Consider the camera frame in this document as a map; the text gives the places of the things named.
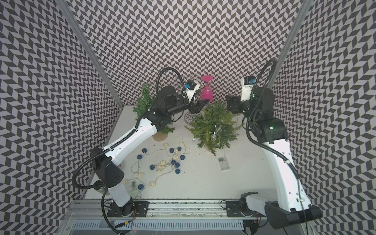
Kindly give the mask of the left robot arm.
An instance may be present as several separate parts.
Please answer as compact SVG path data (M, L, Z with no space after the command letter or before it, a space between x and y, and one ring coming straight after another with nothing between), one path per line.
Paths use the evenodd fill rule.
M162 75L167 72L174 72L182 85L182 91L178 93L173 86L159 88ZM125 157L136 147L149 137L161 131L171 123L172 116L189 110L192 114L199 113L208 103L208 100L197 100L200 93L200 83L189 79L184 81L180 73L171 67L166 67L160 71L156 79L156 97L147 110L137 119L135 126L115 142L95 149L95 155L82 163L73 173L72 185L80 190L103 188L105 193L112 197L110 208L119 216L127 217L135 214L135 205L132 197L128 193L124 183L124 172L119 165ZM81 185L78 183L78 175L88 164L93 165L93 169L100 179L95 185Z

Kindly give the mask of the blue and white ball garland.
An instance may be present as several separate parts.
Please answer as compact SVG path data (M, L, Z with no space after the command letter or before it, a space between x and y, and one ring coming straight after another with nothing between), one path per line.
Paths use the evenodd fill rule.
M142 171L143 162L148 158L148 156L159 152L164 153L165 158L155 164L147 165L147 169L157 173L158 176L146 184L143 182L143 177L145 176L145 172ZM179 174L181 172L181 162L186 159L186 155L188 155L190 152L191 148L189 148L184 142L180 142L176 148L172 148L168 143L164 143L163 148L154 150L152 152L149 152L146 148L143 148L141 154L136 156L137 161L130 166L131 175L129 177L125 177L124 179L140 179L143 184L139 185L139 188L141 188L142 191L145 190L146 187L154 188L156 187L159 178L172 173Z

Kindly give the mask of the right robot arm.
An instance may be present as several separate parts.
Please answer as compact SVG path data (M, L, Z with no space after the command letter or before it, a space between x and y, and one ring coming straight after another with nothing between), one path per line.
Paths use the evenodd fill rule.
M305 193L293 161L287 128L274 116L275 95L268 85L276 65L277 60L270 59L258 76L241 80L240 96L226 96L227 109L244 115L246 136L266 154L276 182L275 198L258 192L244 193L240 208L246 216L253 212L264 215L274 229L304 224L305 235L316 235L310 222L322 218L323 212L312 205Z

